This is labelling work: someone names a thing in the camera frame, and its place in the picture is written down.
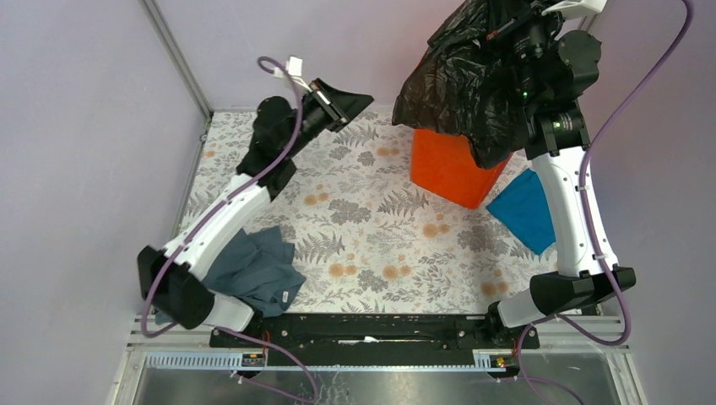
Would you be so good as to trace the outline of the black plastic trash bag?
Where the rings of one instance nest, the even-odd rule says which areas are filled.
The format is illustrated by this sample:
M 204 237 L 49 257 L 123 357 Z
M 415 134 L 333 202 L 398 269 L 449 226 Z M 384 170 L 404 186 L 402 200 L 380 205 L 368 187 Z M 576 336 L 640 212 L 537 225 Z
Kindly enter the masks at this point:
M 467 138 L 475 163 L 490 169 L 529 141 L 513 68 L 499 49 L 483 44 L 522 1 L 464 1 L 427 40 L 404 81 L 393 125 Z

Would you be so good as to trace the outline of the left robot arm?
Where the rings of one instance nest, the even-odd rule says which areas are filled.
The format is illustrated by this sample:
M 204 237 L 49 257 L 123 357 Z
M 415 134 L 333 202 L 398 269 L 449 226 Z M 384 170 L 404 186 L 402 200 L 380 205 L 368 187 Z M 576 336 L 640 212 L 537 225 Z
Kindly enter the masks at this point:
M 280 96 L 259 104 L 249 149 L 225 189 L 174 239 L 138 254 L 141 295 L 148 309 L 167 317 L 165 331 L 223 327 L 243 347 L 259 341 L 262 325 L 253 318 L 255 310 L 204 280 L 248 220 L 290 182 L 294 157 L 322 132 L 340 132 L 373 101 L 371 95 L 336 89 L 316 78 L 298 90 L 295 106 Z

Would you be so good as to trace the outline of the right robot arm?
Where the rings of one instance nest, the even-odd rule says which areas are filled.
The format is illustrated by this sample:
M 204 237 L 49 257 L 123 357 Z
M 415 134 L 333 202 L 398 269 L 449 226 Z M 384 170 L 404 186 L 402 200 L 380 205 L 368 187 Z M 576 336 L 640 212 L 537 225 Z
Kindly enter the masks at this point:
M 636 283 L 610 247 L 590 174 L 591 140 L 579 97 L 599 78 L 601 44 L 562 24 L 599 13 L 601 1 L 493 1 L 482 43 L 511 69 L 526 157 L 543 187 L 556 236 L 557 269 L 490 305 L 485 339 L 506 347 L 528 324 L 564 311 L 624 300 Z

